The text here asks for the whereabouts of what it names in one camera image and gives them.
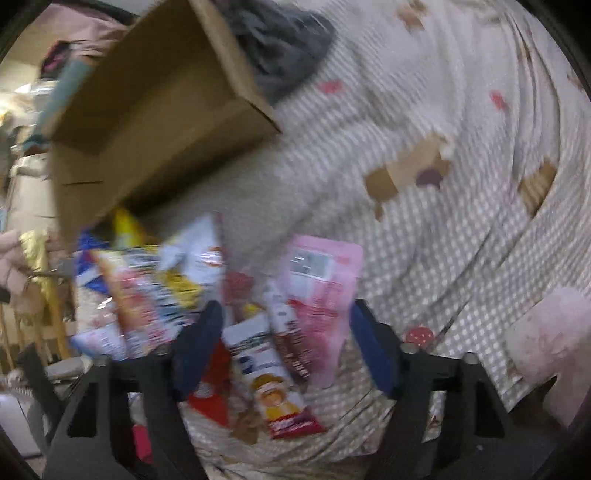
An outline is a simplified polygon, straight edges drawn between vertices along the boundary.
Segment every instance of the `gray cloth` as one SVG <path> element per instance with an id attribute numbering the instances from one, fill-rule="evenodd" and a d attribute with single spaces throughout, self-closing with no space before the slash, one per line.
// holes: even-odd
<path id="1" fill-rule="evenodd" d="M 295 7 L 268 0 L 217 4 L 272 105 L 316 72 L 335 36 L 335 28 L 325 17 Z"/>

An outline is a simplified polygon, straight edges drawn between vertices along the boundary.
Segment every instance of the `open cardboard box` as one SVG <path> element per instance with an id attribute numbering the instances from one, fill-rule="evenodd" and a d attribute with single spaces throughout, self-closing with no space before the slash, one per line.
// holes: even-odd
<path id="1" fill-rule="evenodd" d="M 83 82 L 51 139 L 61 234 L 116 205 L 140 214 L 278 131 L 250 66 L 209 0 L 167 0 Z"/>

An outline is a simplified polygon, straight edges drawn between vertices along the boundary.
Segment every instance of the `bed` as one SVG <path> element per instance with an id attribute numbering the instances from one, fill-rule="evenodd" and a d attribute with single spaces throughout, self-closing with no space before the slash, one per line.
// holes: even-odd
<path id="1" fill-rule="evenodd" d="M 531 386 L 505 352 L 505 329 L 555 286 L 591 293 L 583 81 L 514 0 L 298 5 L 327 16 L 338 36 L 318 74 L 277 106 L 283 134 L 147 222 L 166 236 L 220 211 L 231 269 L 255 277 L 274 271 L 296 233 L 362 245 L 358 296 L 378 320 L 403 337 L 430 328 L 438 355 L 477 353 L 512 408 Z M 430 132 L 447 141 L 448 176 L 440 189 L 404 190 L 376 220 L 364 176 Z M 556 177 L 532 215 L 519 186 L 545 162 Z M 305 396 L 327 432 L 255 446 L 182 408 L 218 475 L 362 477 L 361 456 L 377 449 L 395 406 L 352 338 L 335 384 Z M 440 398 L 432 411 L 427 436 L 437 434 Z"/>

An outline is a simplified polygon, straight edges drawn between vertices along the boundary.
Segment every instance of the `barcode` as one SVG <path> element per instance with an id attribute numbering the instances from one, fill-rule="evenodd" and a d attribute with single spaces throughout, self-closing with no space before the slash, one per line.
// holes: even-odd
<path id="1" fill-rule="evenodd" d="M 309 250 L 296 250 L 290 262 L 290 271 L 328 280 L 332 260 L 332 255 Z"/>

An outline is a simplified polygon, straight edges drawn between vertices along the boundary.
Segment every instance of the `pink package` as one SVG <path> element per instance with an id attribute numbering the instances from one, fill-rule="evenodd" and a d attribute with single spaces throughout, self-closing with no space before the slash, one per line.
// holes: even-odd
<path id="1" fill-rule="evenodd" d="M 298 235 L 289 246 L 279 285 L 311 350 L 313 386 L 327 388 L 335 381 L 362 265 L 359 245 Z"/>

